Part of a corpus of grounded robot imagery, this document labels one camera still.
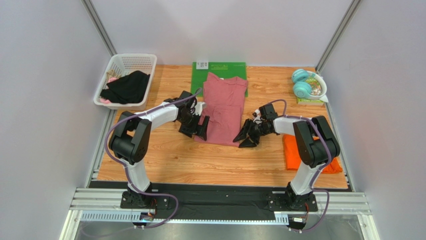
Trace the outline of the pink t shirt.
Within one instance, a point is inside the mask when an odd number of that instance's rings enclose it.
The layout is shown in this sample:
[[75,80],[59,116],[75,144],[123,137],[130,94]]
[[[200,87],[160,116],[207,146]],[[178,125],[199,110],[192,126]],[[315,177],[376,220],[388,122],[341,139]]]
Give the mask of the pink t shirt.
[[203,83],[203,101],[206,108],[201,113],[200,122],[209,117],[207,138],[196,136],[199,143],[238,147],[234,142],[241,130],[248,81],[238,76],[221,79],[210,72]]

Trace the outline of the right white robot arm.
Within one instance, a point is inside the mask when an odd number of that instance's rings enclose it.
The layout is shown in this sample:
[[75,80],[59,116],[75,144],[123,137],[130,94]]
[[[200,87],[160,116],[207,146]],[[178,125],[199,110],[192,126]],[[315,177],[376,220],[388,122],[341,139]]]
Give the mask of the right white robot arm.
[[301,163],[286,187],[284,199],[291,208],[307,203],[323,169],[341,152],[328,121],[323,115],[278,115],[271,102],[259,107],[253,116],[245,120],[234,142],[239,143],[239,148],[254,148],[261,137],[269,134],[294,136]]

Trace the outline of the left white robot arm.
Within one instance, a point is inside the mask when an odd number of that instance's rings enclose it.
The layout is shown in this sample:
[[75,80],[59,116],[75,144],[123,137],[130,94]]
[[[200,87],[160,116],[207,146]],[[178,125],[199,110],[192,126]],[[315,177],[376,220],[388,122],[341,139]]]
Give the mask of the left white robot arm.
[[122,165],[130,193],[143,198],[158,196],[158,193],[152,192],[152,182],[144,163],[153,130],[167,123],[179,122],[180,133],[207,140],[210,117],[202,116],[207,104],[197,100],[201,91],[201,88],[194,94],[183,91],[179,97],[168,98],[160,105],[139,113],[125,111],[107,132],[104,150],[112,160]]

